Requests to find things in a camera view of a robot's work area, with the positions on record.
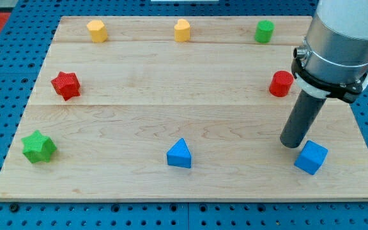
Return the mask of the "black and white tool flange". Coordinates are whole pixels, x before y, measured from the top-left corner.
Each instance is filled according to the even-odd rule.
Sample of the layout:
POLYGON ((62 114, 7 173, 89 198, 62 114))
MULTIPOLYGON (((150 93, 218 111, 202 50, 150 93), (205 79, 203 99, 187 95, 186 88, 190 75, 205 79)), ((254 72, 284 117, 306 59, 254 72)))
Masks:
POLYGON ((352 104, 368 87, 368 70, 351 84, 333 84, 320 80, 304 69, 299 59, 292 61, 291 71, 298 86, 308 95, 318 99, 338 98, 352 104))

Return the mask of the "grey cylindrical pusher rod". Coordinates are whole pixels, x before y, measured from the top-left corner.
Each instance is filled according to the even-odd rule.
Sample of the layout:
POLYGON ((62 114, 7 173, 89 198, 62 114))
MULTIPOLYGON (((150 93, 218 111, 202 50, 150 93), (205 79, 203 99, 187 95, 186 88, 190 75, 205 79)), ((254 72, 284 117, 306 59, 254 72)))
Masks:
POLYGON ((299 147, 325 102, 324 98, 300 92, 280 135, 280 141, 285 147, 299 147))

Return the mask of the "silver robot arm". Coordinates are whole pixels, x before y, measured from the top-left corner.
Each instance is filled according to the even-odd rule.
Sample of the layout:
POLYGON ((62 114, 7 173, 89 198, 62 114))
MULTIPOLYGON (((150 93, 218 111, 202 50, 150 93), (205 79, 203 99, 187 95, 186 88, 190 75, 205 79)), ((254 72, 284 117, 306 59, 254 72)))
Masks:
POLYGON ((368 86, 368 0, 321 0, 291 72, 301 92, 280 135, 300 145, 324 102, 352 104, 368 86))

